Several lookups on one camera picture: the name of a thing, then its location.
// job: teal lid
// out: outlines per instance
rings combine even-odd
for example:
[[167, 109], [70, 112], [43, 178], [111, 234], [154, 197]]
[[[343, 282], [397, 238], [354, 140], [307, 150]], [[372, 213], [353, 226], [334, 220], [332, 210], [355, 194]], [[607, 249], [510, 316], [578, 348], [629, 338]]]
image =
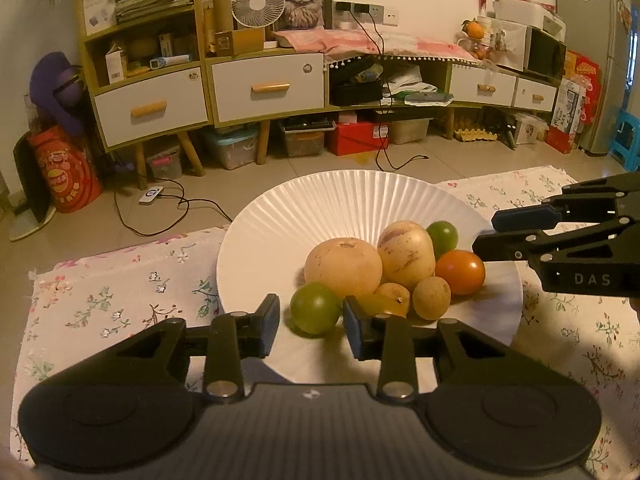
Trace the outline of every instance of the teal lid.
[[252, 124], [247, 128], [243, 128], [241, 130], [237, 130], [230, 134], [220, 135], [218, 132], [207, 132], [207, 136], [213, 141], [213, 143], [217, 146], [228, 146], [230, 144], [235, 144], [236, 142], [240, 142], [242, 140], [251, 139], [251, 137], [257, 137], [258, 135], [258, 127], [257, 125]]

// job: blue stool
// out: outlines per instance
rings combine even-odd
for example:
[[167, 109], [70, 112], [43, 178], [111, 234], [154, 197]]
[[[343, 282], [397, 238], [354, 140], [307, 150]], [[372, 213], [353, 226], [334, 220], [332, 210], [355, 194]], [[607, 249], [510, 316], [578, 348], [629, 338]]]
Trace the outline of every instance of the blue stool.
[[621, 159], [621, 164], [627, 171], [637, 171], [640, 167], [640, 119], [625, 110], [620, 110], [616, 137], [609, 155]]

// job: black plug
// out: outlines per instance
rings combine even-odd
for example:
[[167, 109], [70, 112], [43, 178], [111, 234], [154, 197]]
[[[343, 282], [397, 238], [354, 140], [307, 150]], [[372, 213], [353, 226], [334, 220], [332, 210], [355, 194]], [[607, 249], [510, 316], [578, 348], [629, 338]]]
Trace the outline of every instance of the black plug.
[[335, 3], [335, 10], [337, 10], [338, 12], [349, 12], [351, 10], [351, 3], [350, 2], [336, 2]]
[[353, 4], [354, 12], [360, 12], [361, 14], [369, 13], [369, 5], [368, 4]]

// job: plate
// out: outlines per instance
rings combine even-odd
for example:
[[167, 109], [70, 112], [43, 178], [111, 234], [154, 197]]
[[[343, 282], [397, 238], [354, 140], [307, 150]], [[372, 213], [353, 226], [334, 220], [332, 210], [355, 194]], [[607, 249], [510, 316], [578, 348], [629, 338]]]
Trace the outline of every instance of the plate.
[[[471, 206], [427, 182], [381, 171], [343, 170], [302, 176], [268, 190], [245, 207], [220, 247], [218, 293], [225, 312], [255, 312], [265, 295], [280, 297], [273, 370], [295, 383], [376, 384], [380, 362], [358, 362], [341, 326], [325, 338], [302, 338], [285, 323], [289, 301], [303, 284], [306, 257], [330, 238], [356, 237], [374, 246], [386, 226], [413, 220], [427, 227], [447, 220], [458, 228], [458, 248], [471, 249], [491, 224]], [[522, 313], [522, 282], [514, 262], [486, 265], [483, 289], [455, 303], [456, 318], [510, 344]], [[421, 392], [436, 387], [431, 359], [418, 359]]]

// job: microwave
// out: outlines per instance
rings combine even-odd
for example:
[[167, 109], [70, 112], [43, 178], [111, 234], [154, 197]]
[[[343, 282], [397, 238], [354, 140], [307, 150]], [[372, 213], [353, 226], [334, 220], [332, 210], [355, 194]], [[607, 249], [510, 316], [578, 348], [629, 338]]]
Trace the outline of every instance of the microwave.
[[496, 65], [516, 72], [529, 73], [554, 81], [562, 81], [566, 46], [539, 28], [503, 20], [488, 20], [491, 34], [500, 34], [504, 52], [492, 52]]

